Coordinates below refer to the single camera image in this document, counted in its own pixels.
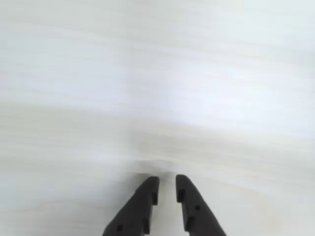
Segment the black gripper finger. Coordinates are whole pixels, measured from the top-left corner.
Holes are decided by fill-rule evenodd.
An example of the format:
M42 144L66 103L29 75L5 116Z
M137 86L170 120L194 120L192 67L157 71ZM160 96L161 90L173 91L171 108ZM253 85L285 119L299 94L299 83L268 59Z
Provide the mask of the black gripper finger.
M159 177L145 179L105 227L104 236L144 236L150 233L152 208L158 204Z
M190 236L226 236L200 192L186 175L176 175L176 199Z

